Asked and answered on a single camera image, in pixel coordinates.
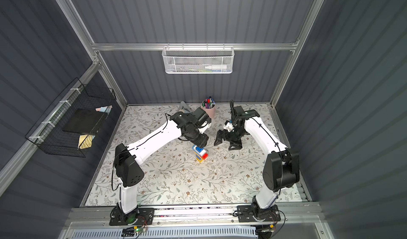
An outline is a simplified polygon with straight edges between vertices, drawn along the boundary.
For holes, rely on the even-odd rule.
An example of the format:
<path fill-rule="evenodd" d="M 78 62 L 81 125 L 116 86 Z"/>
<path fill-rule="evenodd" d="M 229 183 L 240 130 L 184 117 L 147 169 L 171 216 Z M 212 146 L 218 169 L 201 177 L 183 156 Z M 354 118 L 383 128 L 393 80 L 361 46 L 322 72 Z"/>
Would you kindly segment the white tube in basket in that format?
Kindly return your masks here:
<path fill-rule="evenodd" d="M 227 70 L 227 65 L 208 65 L 205 66 L 206 70 L 212 70 L 212 71 L 223 71 Z"/>

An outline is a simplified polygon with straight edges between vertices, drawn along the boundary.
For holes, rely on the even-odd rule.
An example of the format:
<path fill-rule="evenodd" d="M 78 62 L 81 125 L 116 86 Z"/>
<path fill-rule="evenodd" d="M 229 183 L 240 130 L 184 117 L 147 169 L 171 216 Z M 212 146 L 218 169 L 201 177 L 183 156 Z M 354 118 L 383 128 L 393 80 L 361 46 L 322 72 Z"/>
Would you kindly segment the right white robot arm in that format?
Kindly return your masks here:
<path fill-rule="evenodd" d="M 288 148 L 266 127 L 259 113 L 255 110 L 245 111 L 230 101 L 231 119 L 226 121 L 222 130 L 217 132 L 214 146 L 229 142 L 230 151 L 243 148 L 242 138 L 250 135 L 260 146 L 266 156 L 262 177 L 264 185 L 253 197 L 250 210 L 256 221 L 271 218 L 277 221 L 276 200 L 281 193 L 291 188 L 300 180 L 299 153 Z"/>

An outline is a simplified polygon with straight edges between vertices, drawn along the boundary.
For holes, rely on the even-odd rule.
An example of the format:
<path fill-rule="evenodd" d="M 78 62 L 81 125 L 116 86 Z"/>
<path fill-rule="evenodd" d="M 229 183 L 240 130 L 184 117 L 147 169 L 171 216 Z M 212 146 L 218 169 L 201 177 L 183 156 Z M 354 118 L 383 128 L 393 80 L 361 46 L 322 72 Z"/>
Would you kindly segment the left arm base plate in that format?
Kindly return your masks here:
<path fill-rule="evenodd" d="M 113 208 L 110 213 L 110 226 L 143 226 L 151 225 L 154 217 L 154 208 L 136 208 L 125 214 L 119 206 Z"/>

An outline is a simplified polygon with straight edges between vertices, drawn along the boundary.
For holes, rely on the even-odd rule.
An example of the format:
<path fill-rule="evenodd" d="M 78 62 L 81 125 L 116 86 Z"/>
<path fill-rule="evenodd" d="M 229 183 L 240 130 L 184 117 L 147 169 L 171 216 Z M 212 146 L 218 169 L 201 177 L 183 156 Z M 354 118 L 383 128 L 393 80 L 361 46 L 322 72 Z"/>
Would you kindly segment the yellow sticky notes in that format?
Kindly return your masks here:
<path fill-rule="evenodd" d="M 80 135 L 78 140 L 78 149 L 83 150 L 92 147 L 94 135 Z"/>

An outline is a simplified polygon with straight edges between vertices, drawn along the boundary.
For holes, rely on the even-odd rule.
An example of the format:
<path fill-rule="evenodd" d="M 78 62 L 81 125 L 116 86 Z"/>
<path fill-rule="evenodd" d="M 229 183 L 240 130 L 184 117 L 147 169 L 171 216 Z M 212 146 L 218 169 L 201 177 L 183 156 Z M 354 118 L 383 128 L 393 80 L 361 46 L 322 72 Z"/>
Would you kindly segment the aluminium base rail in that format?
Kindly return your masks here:
<path fill-rule="evenodd" d="M 238 204 L 151 206 L 154 215 L 146 220 L 152 222 L 148 228 L 271 223 L 266 219 L 256 221 L 252 215 L 249 218 L 234 217 L 232 213 L 237 210 L 237 206 Z M 277 206 L 281 216 L 279 225 L 326 221 L 320 204 L 316 202 L 278 203 Z M 112 207 L 73 208 L 63 228 L 107 228 L 110 226 L 111 212 Z"/>

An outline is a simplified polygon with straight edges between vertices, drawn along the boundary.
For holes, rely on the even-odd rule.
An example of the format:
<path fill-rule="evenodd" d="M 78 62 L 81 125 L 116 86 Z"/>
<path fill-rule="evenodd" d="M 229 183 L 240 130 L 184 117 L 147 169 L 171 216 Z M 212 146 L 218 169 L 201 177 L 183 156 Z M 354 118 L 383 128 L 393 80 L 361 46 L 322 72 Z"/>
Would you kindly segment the black notebook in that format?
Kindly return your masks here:
<path fill-rule="evenodd" d="M 63 132 L 96 135 L 107 116 L 104 112 L 77 109 L 63 127 Z"/>

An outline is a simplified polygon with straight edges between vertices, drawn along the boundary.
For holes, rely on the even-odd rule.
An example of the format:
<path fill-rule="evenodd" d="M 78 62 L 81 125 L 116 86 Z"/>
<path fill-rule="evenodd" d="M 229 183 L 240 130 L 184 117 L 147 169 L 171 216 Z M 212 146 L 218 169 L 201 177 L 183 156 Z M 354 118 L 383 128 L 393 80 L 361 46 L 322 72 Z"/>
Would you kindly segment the pink pen cup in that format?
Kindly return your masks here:
<path fill-rule="evenodd" d="M 215 118 L 216 106 L 213 105 L 210 108 L 206 107 L 206 104 L 202 106 L 202 109 L 208 114 L 211 119 Z"/>

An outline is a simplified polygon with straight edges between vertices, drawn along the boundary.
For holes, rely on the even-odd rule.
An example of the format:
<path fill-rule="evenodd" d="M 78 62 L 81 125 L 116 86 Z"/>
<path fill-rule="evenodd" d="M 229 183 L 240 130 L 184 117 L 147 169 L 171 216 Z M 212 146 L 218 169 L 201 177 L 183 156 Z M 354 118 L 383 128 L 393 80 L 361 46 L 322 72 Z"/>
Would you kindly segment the pastel eraser block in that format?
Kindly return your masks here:
<path fill-rule="evenodd" d="M 109 106 L 102 106 L 102 107 L 96 108 L 95 110 L 96 110 L 97 112 L 110 113 L 111 109 L 112 109 L 112 105 L 109 105 Z"/>

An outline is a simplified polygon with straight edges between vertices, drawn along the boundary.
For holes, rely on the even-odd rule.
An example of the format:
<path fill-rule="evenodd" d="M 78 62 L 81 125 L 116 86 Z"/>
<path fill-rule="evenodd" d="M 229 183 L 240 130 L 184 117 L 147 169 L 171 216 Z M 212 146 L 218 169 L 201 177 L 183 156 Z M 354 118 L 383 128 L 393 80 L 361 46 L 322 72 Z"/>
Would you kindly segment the pens in cup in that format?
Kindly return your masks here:
<path fill-rule="evenodd" d="M 212 97 L 211 96 L 209 96 L 207 99 L 205 99 L 203 102 L 202 102 L 202 107 L 203 108 L 205 108 L 205 109 L 212 109 L 212 108 L 214 108 L 215 107 L 215 101 L 212 99 Z"/>

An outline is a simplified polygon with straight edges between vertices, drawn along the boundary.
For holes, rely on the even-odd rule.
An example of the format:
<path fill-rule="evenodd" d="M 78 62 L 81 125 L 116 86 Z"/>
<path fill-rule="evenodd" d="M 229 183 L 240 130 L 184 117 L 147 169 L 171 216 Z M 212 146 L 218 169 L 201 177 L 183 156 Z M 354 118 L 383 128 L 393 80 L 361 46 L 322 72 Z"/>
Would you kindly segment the white lego plate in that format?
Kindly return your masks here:
<path fill-rule="evenodd" d="M 205 150 L 205 149 L 203 149 L 203 151 L 198 152 L 198 153 L 199 153 L 199 155 L 203 156 L 203 155 L 206 153 L 206 150 Z"/>

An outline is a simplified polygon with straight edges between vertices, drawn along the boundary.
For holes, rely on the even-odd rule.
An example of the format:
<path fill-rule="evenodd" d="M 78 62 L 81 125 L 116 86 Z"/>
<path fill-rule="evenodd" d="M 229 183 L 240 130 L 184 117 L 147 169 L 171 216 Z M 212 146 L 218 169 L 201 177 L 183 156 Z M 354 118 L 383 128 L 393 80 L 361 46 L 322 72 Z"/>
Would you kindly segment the grey stapler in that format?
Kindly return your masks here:
<path fill-rule="evenodd" d="M 180 102 L 179 111 L 184 111 L 184 112 L 192 113 L 191 108 L 190 108 L 184 101 L 181 101 L 181 102 Z"/>

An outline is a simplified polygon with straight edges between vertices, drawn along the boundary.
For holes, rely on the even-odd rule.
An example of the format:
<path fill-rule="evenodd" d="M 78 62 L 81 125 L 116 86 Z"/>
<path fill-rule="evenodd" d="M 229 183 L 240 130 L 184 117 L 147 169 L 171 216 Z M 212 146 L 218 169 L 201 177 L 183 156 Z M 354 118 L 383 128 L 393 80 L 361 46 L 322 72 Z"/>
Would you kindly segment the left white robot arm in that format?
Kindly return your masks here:
<path fill-rule="evenodd" d="M 169 142 L 183 137 L 199 148 L 209 140 L 205 131 L 211 127 L 212 119 L 202 109 L 194 112 L 176 112 L 165 115 L 165 123 L 141 140 L 129 145 L 119 144 L 115 149 L 113 167 L 119 178 L 119 210 L 129 214 L 136 210 L 137 185 L 144 178 L 142 164 L 156 151 Z"/>

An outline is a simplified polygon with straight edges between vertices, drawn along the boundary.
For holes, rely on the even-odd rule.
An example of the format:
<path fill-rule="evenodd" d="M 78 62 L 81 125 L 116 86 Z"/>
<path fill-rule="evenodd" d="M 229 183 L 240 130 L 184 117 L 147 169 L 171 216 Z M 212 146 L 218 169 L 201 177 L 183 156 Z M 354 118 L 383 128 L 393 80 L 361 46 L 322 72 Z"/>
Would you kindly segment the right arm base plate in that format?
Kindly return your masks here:
<path fill-rule="evenodd" d="M 277 205 L 272 205 L 267 209 L 260 209 L 254 206 L 240 205 L 232 213 L 240 223 L 247 222 L 269 222 L 276 224 L 281 221 L 280 211 Z"/>

